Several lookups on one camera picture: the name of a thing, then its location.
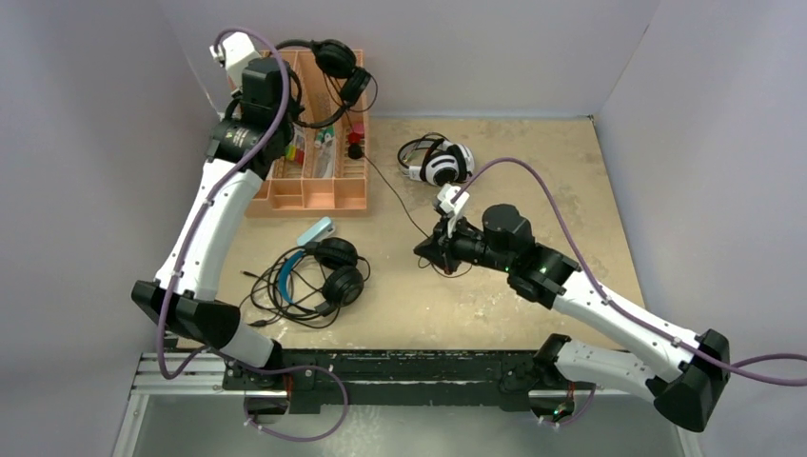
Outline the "small black on-ear headphones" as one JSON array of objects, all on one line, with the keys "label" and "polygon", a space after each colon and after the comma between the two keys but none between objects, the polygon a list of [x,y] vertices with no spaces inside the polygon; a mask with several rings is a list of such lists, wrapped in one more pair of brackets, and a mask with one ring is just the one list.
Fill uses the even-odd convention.
[{"label": "small black on-ear headphones", "polygon": [[298,84],[299,88],[298,95],[296,100],[290,104],[286,113],[288,119],[297,126],[305,129],[322,129],[333,125],[358,103],[370,82],[377,85],[374,76],[358,65],[354,51],[339,40],[288,39],[276,46],[277,50],[286,48],[309,49],[323,76],[345,80],[339,91],[340,101],[338,102],[338,108],[325,120],[310,123],[301,119],[301,113],[305,110],[302,105],[302,85],[299,78],[294,76],[293,80]]}]

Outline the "white and black headphones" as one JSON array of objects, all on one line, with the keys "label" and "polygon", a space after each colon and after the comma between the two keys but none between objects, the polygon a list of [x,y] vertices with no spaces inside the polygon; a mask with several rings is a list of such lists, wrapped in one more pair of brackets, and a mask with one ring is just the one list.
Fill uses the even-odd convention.
[{"label": "white and black headphones", "polygon": [[438,132],[404,143],[397,152],[397,161],[404,176],[436,187],[463,184],[474,176],[476,168],[469,147]]}]

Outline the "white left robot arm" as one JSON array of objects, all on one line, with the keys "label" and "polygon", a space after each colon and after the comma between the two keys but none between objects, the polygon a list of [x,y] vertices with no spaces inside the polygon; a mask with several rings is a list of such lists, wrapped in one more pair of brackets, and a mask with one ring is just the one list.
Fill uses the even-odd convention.
[{"label": "white left robot arm", "polygon": [[240,310],[217,298],[226,255],[246,209],[265,181],[271,165],[290,142],[292,70],[279,52],[255,56],[229,76],[240,87],[233,99],[242,114],[227,114],[212,134],[202,179],[187,219],[166,261],[151,280],[138,280],[131,299],[157,326],[157,364],[172,380],[165,334],[199,343],[206,349],[246,365],[246,376],[258,388],[271,389],[283,380],[279,342],[247,324]]}]

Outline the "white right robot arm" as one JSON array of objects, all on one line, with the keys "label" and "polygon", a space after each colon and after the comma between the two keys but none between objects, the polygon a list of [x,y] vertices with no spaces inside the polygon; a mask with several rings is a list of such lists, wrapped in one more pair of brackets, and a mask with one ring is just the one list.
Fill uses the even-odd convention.
[{"label": "white right robot arm", "polygon": [[696,333],[667,322],[592,281],[581,264],[535,239],[530,222],[497,204],[475,227],[444,215],[414,253],[446,273],[463,263],[505,273],[522,299],[596,329],[620,350],[593,348],[552,336],[534,363],[546,387],[583,381],[631,393],[674,425],[703,432],[730,379],[728,339],[714,329]]}]

